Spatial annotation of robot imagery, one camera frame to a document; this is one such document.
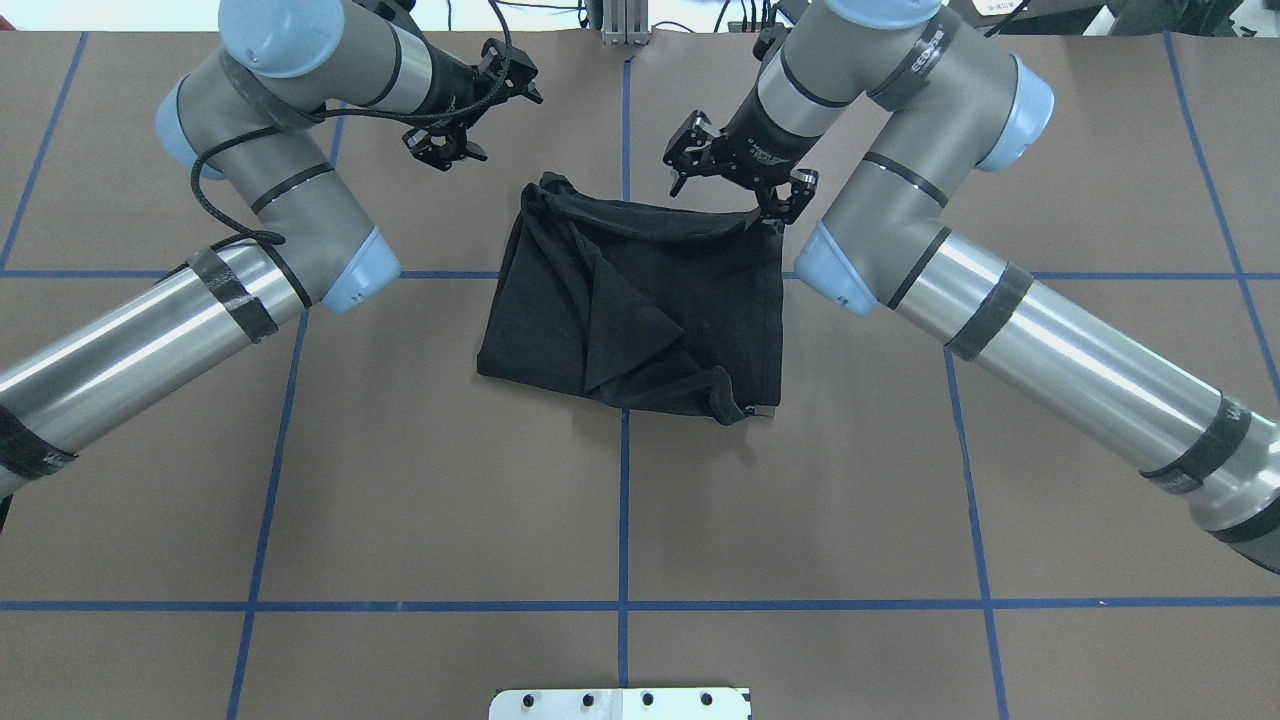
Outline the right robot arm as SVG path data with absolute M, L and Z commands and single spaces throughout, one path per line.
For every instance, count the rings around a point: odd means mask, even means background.
M 1277 377 L 1277 338 L 1262 323 L 1277 273 L 1253 273 L 1233 237 L 1188 102 L 1178 42 L 1140 53 L 1121 86 L 1148 70 L 1148 109 L 1112 88 L 1070 92 L 942 1 L 815 1 L 756 45 L 760 69 L 732 119 L 700 111 L 664 160 L 678 183 L 722 177 L 790 219 L 813 195 L 804 159 L 847 109 L 870 102 L 884 124 L 797 255 L 796 277 L 859 315 L 884 307 L 940 342 L 956 364 L 1007 386 L 1014 416 L 1030 405 L 1050 425 L 997 430 L 1027 439 L 1037 520 L 1068 501 L 1106 507 L 1137 532 L 1137 506 L 1112 502 L 1098 445 L 1139 487 L 1184 507 L 1207 537 L 1277 570 L 1277 419 L 1201 379 L 1096 315 L 1098 290 L 1133 300 L 1172 340 L 1240 340 L 1204 359 Z

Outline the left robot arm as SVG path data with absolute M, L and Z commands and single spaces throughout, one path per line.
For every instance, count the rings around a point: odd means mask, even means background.
M 393 122 L 439 170 L 483 161 L 470 131 L 539 69 L 506 19 L 466 60 L 410 1 L 223 1 L 218 45 L 155 114 L 206 238 L 148 288 L 3 373 L 3 496 L 311 307 L 347 313 L 398 279 L 390 242 L 314 137 L 343 117 Z

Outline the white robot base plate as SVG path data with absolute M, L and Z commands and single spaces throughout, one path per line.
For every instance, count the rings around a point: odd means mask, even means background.
M 508 689 L 494 696 L 489 719 L 751 719 L 749 689 L 640 687 Z

